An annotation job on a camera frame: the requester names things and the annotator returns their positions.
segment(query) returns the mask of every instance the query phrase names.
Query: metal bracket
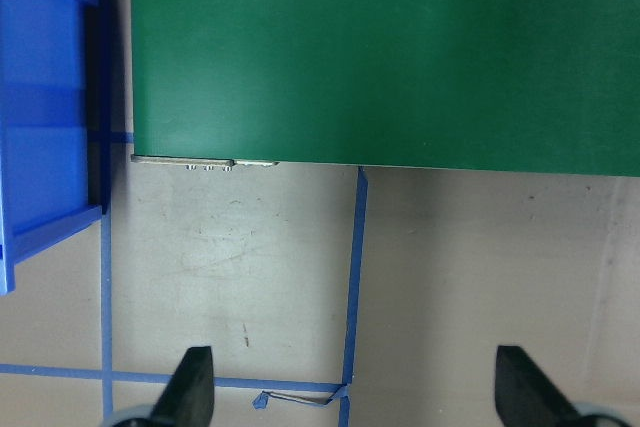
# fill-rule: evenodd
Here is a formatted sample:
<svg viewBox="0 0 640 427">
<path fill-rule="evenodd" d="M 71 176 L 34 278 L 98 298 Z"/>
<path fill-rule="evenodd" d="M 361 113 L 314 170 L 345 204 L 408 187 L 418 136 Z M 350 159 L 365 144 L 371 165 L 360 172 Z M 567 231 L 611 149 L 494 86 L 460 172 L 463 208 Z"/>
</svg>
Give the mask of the metal bracket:
<svg viewBox="0 0 640 427">
<path fill-rule="evenodd" d="M 235 165 L 257 165 L 260 167 L 278 165 L 278 162 L 267 160 L 191 159 L 187 157 L 153 157 L 135 154 L 131 155 L 131 161 L 139 164 L 182 165 L 187 170 L 196 170 L 198 166 L 201 166 L 204 170 L 213 170 L 216 167 L 220 167 L 224 172 L 230 172 Z"/>
</svg>

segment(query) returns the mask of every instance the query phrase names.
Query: blue crate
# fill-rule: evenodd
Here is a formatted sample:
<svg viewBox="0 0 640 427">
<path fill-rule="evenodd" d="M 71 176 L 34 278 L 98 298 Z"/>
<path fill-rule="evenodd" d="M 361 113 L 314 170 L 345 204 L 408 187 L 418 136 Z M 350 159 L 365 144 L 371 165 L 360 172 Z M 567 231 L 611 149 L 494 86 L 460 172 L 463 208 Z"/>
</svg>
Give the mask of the blue crate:
<svg viewBox="0 0 640 427">
<path fill-rule="evenodd" d="M 0 6 L 0 295 L 18 262 L 98 220 L 88 205 L 85 6 Z"/>
</svg>

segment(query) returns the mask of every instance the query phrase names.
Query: painter's tape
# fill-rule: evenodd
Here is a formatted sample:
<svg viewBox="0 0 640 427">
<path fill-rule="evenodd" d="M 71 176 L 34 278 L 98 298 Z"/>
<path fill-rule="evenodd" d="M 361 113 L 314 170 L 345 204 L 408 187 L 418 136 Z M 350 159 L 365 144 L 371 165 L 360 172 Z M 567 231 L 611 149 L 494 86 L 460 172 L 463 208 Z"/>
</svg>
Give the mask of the painter's tape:
<svg viewBox="0 0 640 427">
<path fill-rule="evenodd" d="M 360 271 L 364 248 L 364 229 L 367 214 L 369 181 L 362 167 L 358 167 L 356 205 L 351 240 L 351 267 L 349 271 L 349 293 L 347 296 L 347 332 L 344 339 L 344 364 L 342 383 L 353 381 L 353 366 L 356 356 L 356 330 L 358 326 L 358 302 L 360 299 Z"/>
<path fill-rule="evenodd" d="M 101 370 L 67 369 L 64 367 L 43 367 L 39 365 L 0 364 L 0 374 L 34 375 L 37 377 L 58 377 L 64 379 L 102 379 Z"/>
<path fill-rule="evenodd" d="M 283 394 L 278 392 L 269 392 L 263 390 L 253 401 L 253 408 L 256 410 L 266 409 L 269 399 L 284 400 L 286 402 L 294 402 L 296 404 L 308 405 L 310 407 L 326 407 L 333 401 L 349 397 L 349 385 L 341 385 L 331 397 L 327 399 L 314 399 L 311 397 L 303 397 L 301 395 Z"/>
<path fill-rule="evenodd" d="M 338 427 L 349 427 L 349 416 L 351 414 L 351 400 L 349 397 L 340 399 L 340 413 L 338 414 Z"/>
</svg>

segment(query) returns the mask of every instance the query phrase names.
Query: gray floor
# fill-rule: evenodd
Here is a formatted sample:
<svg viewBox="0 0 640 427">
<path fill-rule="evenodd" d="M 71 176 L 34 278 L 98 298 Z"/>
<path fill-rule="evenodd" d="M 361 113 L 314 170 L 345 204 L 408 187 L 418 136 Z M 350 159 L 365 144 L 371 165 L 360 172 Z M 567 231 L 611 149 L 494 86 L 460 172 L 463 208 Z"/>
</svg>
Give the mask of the gray floor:
<svg viewBox="0 0 640 427">
<path fill-rule="evenodd" d="M 128 79 L 114 130 L 132 129 Z M 338 382 L 356 169 L 187 172 L 129 151 L 113 148 L 114 368 L 169 373 L 211 343 L 221 376 Z M 367 172 L 351 425 L 497 427 L 499 343 L 525 346 L 571 399 L 640 424 L 640 180 Z M 99 246 L 96 225 L 20 265 L 0 298 L 0 363 L 100 368 Z M 0 385 L 3 425 L 100 421 L 98 381 Z M 117 382 L 115 405 L 160 389 Z M 218 389 L 213 425 L 337 425 L 335 405 L 255 411 L 256 394 Z"/>
</svg>

